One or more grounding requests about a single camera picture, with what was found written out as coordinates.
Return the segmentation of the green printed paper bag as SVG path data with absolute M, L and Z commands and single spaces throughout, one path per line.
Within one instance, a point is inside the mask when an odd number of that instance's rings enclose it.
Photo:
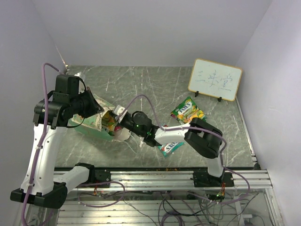
M 129 140 L 129 138 L 133 137 L 131 132 L 126 128 L 122 128 L 122 132 L 118 136 L 113 136 L 113 132 L 107 132 L 104 128 L 102 128 L 101 121 L 103 115 L 107 111 L 112 112 L 115 106 L 97 95 L 94 95 L 94 98 L 97 100 L 99 105 L 103 107 L 104 112 L 97 113 L 89 118 L 83 118 L 76 114 L 69 120 L 70 126 L 74 127 L 79 133 L 110 142 L 125 143 Z

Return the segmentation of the teal red Fox's packet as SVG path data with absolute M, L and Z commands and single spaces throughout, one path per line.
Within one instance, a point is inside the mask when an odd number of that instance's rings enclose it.
M 161 145 L 158 149 L 161 151 L 164 157 L 168 157 L 169 155 L 173 154 L 178 148 L 183 146 L 183 142 L 171 142 L 165 145 Z

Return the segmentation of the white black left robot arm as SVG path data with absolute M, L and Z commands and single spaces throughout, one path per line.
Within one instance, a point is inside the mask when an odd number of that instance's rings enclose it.
M 67 194 L 83 184 L 96 181 L 95 167 L 77 163 L 70 171 L 54 177 L 55 162 L 68 121 L 74 115 L 87 119 L 104 109 L 97 103 L 89 87 L 80 90 L 84 81 L 75 75 L 58 75 L 55 90 L 34 108 L 34 142 L 28 170 L 20 188 L 13 190 L 10 200 L 35 206 L 59 209 Z

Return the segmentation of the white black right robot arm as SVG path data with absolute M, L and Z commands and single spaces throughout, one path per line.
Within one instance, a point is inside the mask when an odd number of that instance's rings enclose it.
M 113 110 L 119 125 L 143 138 L 143 142 L 151 147 L 168 143 L 186 142 L 198 154 L 207 159 L 207 180 L 212 186 L 224 181 L 224 167 L 220 146 L 226 145 L 222 132 L 200 118 L 172 127 L 154 125 L 143 112 L 130 114 L 123 107 Z

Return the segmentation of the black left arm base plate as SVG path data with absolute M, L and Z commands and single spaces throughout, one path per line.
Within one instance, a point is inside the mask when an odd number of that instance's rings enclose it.
M 97 187 L 97 188 L 109 188 L 111 182 L 111 173 L 106 169 L 96 169 L 95 178 L 80 184 L 80 187 Z

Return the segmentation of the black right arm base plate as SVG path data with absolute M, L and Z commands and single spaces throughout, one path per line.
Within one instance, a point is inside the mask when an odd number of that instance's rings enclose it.
M 214 177 L 209 175 L 207 169 L 203 168 L 201 170 L 194 171 L 192 177 L 190 178 L 194 187 L 233 187 L 233 176 L 230 172 L 223 171 L 220 177 Z

